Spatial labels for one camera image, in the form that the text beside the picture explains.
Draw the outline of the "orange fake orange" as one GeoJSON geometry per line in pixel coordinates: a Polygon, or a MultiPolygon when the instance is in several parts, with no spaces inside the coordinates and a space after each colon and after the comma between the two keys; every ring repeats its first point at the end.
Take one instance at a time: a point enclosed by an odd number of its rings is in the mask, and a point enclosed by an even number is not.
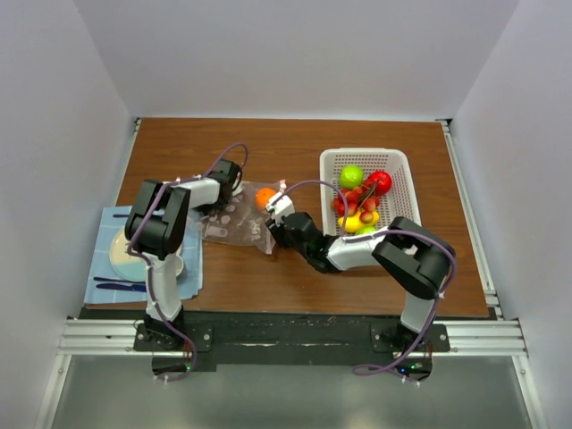
{"type": "Polygon", "coordinates": [[[276,194],[276,191],[271,188],[262,188],[255,195],[255,204],[259,210],[265,210],[269,200],[276,194]]]}

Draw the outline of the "clear zip top bag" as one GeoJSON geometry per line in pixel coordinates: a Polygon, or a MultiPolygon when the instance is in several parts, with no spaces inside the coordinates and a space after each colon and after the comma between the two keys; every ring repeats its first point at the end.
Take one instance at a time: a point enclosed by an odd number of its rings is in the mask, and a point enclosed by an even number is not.
{"type": "Polygon", "coordinates": [[[285,190],[286,183],[284,180],[271,183],[243,181],[223,209],[211,214],[190,209],[186,232],[197,233],[205,241],[254,247],[271,255],[275,240],[265,226],[268,214],[257,205],[257,193],[269,189],[273,192],[285,190]]]}

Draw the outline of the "yellow fake lemon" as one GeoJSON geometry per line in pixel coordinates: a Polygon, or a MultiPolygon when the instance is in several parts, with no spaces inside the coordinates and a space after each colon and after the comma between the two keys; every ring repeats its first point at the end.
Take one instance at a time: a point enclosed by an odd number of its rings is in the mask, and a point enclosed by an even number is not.
{"type": "Polygon", "coordinates": [[[355,213],[349,217],[341,217],[338,219],[338,227],[344,227],[346,233],[353,234],[357,229],[363,226],[376,226],[380,221],[380,215],[377,212],[362,211],[355,213]]]}

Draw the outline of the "red fake cherry bunch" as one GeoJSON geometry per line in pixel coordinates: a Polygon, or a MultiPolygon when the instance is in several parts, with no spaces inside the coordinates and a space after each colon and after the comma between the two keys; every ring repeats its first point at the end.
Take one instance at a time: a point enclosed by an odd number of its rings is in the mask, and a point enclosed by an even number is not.
{"type": "Polygon", "coordinates": [[[362,211],[378,213],[380,204],[380,198],[374,195],[372,190],[368,190],[364,185],[361,185],[354,189],[343,189],[341,195],[337,194],[333,198],[331,206],[339,219],[362,211]]]}

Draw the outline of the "green fake apple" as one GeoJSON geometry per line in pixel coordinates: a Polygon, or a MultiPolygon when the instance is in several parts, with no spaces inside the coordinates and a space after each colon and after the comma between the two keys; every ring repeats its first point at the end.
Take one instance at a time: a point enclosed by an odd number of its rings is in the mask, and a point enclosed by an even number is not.
{"type": "Polygon", "coordinates": [[[346,165],[341,168],[338,183],[344,189],[360,187],[364,180],[364,171],[357,165],[346,165]]]}

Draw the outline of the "red fake apple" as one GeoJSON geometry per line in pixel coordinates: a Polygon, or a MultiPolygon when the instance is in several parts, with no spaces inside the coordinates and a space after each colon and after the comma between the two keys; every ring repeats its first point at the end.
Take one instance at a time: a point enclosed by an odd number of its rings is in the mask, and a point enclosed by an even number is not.
{"type": "Polygon", "coordinates": [[[374,195],[381,197],[391,190],[392,178],[386,171],[375,171],[364,180],[363,185],[372,190],[374,195]]]}

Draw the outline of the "white plastic basket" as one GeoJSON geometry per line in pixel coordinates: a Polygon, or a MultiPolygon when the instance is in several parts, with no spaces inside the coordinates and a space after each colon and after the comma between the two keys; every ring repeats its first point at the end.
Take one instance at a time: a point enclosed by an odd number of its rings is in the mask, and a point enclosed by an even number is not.
{"type": "Polygon", "coordinates": [[[319,159],[320,179],[348,191],[352,216],[344,219],[337,193],[321,188],[323,231],[329,235],[381,229],[402,216],[421,224],[416,191],[406,155],[397,149],[327,149],[319,159]]]}

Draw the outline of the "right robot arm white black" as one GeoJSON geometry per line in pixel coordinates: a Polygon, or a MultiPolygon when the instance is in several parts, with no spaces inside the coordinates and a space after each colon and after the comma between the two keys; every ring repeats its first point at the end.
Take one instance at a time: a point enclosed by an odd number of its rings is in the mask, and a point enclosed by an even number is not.
{"type": "Polygon", "coordinates": [[[430,340],[437,301],[457,272],[455,250],[446,242],[403,216],[358,236],[325,234],[304,212],[270,218],[265,225],[281,248],[295,249],[319,273],[382,267],[406,292],[390,340],[410,351],[430,340]]]}

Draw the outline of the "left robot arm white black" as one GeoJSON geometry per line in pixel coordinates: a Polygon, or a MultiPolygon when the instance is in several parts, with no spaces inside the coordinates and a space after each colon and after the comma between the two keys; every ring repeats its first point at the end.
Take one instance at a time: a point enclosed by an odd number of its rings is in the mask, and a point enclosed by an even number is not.
{"type": "Polygon", "coordinates": [[[127,253],[141,259],[145,269],[147,308],[143,326],[138,329],[140,340],[165,350],[189,344],[175,267],[188,211],[196,208],[209,214],[224,208],[241,180],[242,168],[222,159],[205,177],[174,182],[145,180],[141,184],[124,226],[127,253]]]}

